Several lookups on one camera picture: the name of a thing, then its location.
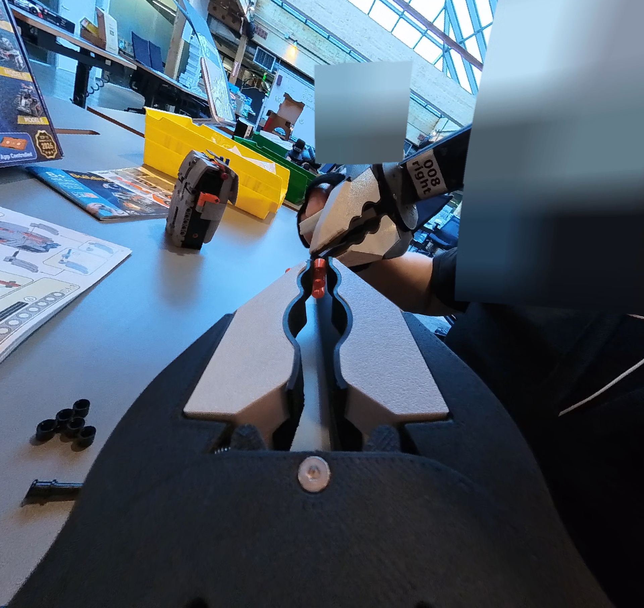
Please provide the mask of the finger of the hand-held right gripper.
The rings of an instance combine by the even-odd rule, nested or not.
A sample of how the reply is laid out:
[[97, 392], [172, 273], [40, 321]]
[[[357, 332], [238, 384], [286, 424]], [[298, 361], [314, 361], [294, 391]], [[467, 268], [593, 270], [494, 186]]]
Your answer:
[[334, 240], [323, 257], [333, 257], [346, 267], [368, 265], [382, 259], [403, 255], [412, 240], [412, 232], [402, 229], [389, 215], [367, 211], [349, 231]]
[[349, 231], [356, 220], [366, 217], [368, 210], [373, 210], [376, 215], [387, 215], [381, 212], [381, 206], [381, 190], [372, 169], [336, 185], [319, 212], [310, 241], [310, 254], [321, 256], [334, 240]]

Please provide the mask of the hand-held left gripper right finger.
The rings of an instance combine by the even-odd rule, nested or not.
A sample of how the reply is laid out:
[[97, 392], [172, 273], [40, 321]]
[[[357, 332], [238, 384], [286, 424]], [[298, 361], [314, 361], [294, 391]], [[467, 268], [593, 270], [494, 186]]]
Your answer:
[[402, 311], [329, 261], [333, 450], [361, 450], [377, 427], [443, 421], [449, 411]]

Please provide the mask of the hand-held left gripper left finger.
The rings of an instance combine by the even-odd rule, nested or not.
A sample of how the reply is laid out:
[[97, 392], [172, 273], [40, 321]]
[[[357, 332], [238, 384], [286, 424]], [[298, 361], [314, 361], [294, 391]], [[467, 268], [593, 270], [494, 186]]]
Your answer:
[[297, 280], [306, 268], [296, 264], [236, 310], [183, 408], [187, 418], [252, 424], [273, 446], [289, 417], [286, 386], [296, 357], [284, 315], [300, 295]]

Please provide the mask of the person's right forearm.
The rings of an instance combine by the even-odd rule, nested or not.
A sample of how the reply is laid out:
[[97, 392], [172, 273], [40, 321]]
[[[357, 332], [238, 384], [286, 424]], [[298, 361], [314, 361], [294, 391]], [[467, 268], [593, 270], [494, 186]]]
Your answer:
[[432, 271], [432, 258], [406, 252], [398, 258], [373, 262], [358, 271], [358, 276], [403, 311], [427, 316], [458, 314], [432, 293]]

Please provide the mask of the grey desk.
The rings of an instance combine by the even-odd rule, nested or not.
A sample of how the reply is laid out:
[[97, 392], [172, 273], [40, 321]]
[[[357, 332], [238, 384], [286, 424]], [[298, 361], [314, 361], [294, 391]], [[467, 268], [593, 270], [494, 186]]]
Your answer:
[[[165, 219], [99, 222], [20, 167], [1, 169], [1, 205], [131, 249], [112, 273], [1, 363], [1, 604], [10, 601], [57, 537], [73, 504], [21, 506], [34, 479], [81, 482], [125, 411], [186, 347], [307, 258], [296, 212], [261, 220], [225, 213], [200, 252], [165, 243]], [[90, 400], [93, 443], [36, 426]]]

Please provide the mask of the person's right hand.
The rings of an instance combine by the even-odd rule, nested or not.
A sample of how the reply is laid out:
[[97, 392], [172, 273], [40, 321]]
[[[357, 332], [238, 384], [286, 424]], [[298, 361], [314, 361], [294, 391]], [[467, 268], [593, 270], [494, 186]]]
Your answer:
[[305, 202], [298, 213], [298, 222], [306, 220], [322, 210], [333, 189], [334, 186], [328, 183], [310, 186]]

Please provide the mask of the green plastic bin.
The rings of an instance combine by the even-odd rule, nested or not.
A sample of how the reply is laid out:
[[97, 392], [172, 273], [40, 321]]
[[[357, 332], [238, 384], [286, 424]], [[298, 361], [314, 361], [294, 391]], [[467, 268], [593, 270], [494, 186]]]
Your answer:
[[295, 205], [302, 203], [306, 189], [315, 176], [309, 170], [302, 169], [301, 166], [286, 159], [290, 148], [287, 149], [273, 139], [262, 136], [261, 133], [257, 132], [253, 135], [252, 139], [237, 136], [234, 136], [233, 139], [242, 146], [288, 169], [289, 180], [285, 200]]

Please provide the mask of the brown cardboard stand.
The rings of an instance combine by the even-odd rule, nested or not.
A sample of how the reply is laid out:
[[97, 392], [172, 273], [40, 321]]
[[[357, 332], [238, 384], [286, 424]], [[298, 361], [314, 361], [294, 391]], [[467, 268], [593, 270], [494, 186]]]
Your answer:
[[284, 93], [284, 100], [279, 105], [278, 111], [268, 111], [263, 131], [275, 133], [285, 141], [289, 140], [304, 107], [304, 103], [296, 101], [288, 93]]

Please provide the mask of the whiteboard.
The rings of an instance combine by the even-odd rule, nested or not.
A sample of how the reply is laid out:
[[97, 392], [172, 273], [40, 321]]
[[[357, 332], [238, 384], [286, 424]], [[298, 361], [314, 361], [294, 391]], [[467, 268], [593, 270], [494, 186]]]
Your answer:
[[315, 146], [314, 86], [281, 65], [276, 67], [274, 82], [263, 101], [257, 123], [261, 124], [266, 119], [267, 111], [278, 111], [279, 105], [284, 100], [284, 93], [305, 104], [291, 137], [303, 139], [308, 145]]

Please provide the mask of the grey toy brick assembly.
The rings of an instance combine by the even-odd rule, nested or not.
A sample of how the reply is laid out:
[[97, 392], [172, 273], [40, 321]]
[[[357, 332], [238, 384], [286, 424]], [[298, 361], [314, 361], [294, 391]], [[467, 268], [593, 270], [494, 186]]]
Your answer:
[[200, 250], [213, 238], [228, 202], [236, 204], [238, 176], [229, 159], [191, 151], [181, 163], [165, 232], [181, 248]]

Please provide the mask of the leaning printed board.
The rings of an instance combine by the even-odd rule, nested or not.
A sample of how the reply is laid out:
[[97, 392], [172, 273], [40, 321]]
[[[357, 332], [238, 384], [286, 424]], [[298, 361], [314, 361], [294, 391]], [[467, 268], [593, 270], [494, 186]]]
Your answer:
[[200, 66], [212, 120], [220, 126], [234, 126], [236, 115], [230, 99], [229, 84], [225, 73], [221, 71], [221, 65], [202, 56]]

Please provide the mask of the black five-hole connector brick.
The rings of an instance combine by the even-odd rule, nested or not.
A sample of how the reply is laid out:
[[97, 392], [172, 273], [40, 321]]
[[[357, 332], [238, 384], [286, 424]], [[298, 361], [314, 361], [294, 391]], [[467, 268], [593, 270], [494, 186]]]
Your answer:
[[58, 411], [54, 418], [42, 420], [36, 426], [35, 442], [45, 443], [59, 434], [73, 441], [78, 448], [87, 448], [96, 435], [96, 427], [86, 423], [90, 406], [90, 400], [78, 399], [70, 408]]

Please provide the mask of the yellow plastic bin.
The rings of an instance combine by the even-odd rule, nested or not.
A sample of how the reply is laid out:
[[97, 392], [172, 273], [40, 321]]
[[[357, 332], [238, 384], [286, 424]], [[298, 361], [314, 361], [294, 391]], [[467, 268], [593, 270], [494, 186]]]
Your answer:
[[258, 218], [277, 212], [285, 199], [288, 169], [188, 116], [147, 108], [145, 138], [144, 164], [172, 177], [192, 150], [229, 159], [239, 177], [236, 207]]

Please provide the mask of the open instruction booklet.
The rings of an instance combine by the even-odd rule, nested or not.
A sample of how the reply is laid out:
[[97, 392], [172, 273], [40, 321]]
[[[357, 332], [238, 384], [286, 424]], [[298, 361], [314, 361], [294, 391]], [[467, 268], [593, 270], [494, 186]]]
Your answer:
[[131, 250], [1, 208], [1, 360]]

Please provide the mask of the closed blue building manual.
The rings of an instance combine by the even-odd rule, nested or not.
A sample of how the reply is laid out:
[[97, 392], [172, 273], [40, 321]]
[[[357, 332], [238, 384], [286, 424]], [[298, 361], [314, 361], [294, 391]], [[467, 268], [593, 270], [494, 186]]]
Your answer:
[[29, 165], [44, 184], [101, 221], [167, 217], [170, 198], [111, 171], [66, 171]]

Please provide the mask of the black long axle pin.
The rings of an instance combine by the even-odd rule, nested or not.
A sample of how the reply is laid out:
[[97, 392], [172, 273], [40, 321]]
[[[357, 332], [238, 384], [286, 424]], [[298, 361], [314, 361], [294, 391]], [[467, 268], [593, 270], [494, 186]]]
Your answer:
[[55, 479], [44, 481], [35, 479], [30, 484], [21, 506], [31, 504], [44, 505], [49, 502], [75, 501], [83, 487], [83, 483], [60, 482]]

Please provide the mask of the open cardboard box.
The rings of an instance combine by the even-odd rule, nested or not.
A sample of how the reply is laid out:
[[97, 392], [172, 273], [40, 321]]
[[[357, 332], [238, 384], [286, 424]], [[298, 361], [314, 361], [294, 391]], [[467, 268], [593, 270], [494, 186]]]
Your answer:
[[97, 47], [118, 54], [117, 22], [100, 7], [95, 8], [97, 24], [86, 17], [80, 21], [80, 36]]

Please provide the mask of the wooden background table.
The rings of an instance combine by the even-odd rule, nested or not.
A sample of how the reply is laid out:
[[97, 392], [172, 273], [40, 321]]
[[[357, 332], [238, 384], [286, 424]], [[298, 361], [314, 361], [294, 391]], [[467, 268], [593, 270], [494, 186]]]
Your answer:
[[117, 65], [123, 68], [137, 69], [137, 65], [107, 52], [90, 42], [78, 38], [58, 26], [48, 23], [20, 8], [10, 6], [14, 18], [22, 31], [24, 40], [35, 47], [54, 52], [64, 57], [76, 60], [75, 84], [73, 103], [81, 108], [86, 107], [90, 69], [93, 67], [113, 71]]

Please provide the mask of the blue robot kit box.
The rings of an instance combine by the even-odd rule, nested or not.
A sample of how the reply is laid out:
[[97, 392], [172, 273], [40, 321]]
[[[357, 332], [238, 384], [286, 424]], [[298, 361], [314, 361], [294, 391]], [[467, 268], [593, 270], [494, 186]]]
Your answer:
[[7, 0], [1, 0], [1, 167], [63, 157]]

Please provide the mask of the toy car display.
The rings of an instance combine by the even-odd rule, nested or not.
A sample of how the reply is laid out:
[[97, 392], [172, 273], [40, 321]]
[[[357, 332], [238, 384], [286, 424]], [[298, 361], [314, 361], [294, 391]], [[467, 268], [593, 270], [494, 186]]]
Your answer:
[[61, 17], [38, 0], [8, 0], [8, 2], [14, 7], [20, 8], [26, 13], [30, 13], [39, 19], [54, 24], [68, 33], [75, 33], [75, 25], [73, 22], [65, 17]]

